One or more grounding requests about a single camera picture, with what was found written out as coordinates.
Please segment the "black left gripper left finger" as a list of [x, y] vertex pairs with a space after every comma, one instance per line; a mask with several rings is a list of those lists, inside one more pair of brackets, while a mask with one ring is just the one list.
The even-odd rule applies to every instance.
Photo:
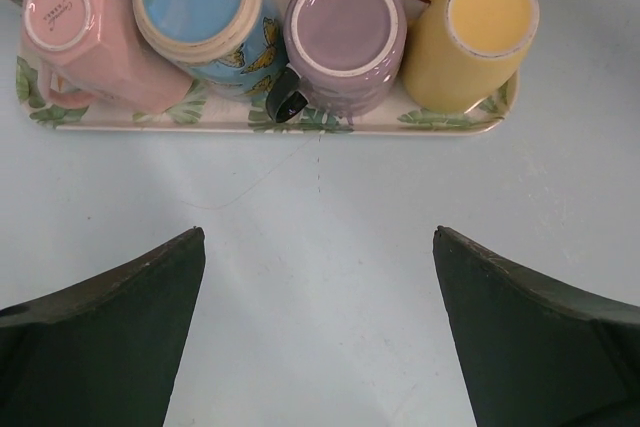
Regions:
[[4, 426], [161, 426], [205, 270], [194, 227], [1, 311]]

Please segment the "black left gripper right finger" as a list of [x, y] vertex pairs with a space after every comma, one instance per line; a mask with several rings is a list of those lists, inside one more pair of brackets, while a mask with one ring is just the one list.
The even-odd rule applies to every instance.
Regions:
[[433, 257], [477, 425], [638, 425], [638, 307], [450, 227], [436, 229]]

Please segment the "purple mug black handle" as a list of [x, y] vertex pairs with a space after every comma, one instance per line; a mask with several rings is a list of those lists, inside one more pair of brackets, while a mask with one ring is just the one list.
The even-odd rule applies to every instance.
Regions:
[[375, 109], [393, 86], [406, 36], [400, 0], [291, 0], [288, 63], [266, 99], [270, 118], [283, 123], [307, 106], [340, 117]]

